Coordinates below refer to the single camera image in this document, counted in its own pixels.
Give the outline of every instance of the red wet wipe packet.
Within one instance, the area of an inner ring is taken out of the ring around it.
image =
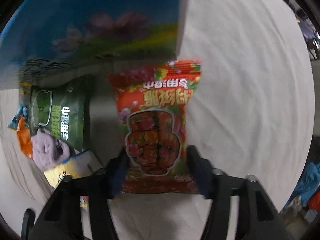
[[[180,60],[111,76],[131,159],[123,192],[197,192],[187,167],[185,107],[200,75],[199,60]]]

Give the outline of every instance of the orange wrapper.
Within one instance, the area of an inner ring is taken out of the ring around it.
[[[200,75],[199,60],[181,60],[110,78],[131,159],[123,192],[197,192],[186,160],[185,107]]]

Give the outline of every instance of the white fabric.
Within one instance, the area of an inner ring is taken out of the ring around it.
[[[255,174],[280,210],[302,172],[314,120],[311,65],[294,14],[282,0],[188,0],[179,58],[203,61],[187,107],[188,143],[232,176]],[[114,102],[108,106],[115,111]],[[103,109],[97,122],[114,125]],[[96,141],[114,134],[105,127],[98,126]],[[119,147],[112,142],[103,141],[104,151],[106,143]],[[199,195],[180,194],[123,194],[110,201],[120,239],[199,239],[209,206]]]

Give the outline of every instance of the green wet wipe packet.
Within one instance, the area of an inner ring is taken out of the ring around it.
[[[84,110],[88,107],[94,77],[86,75],[60,87],[31,91],[28,123],[31,136],[45,128],[78,151],[83,149]]]

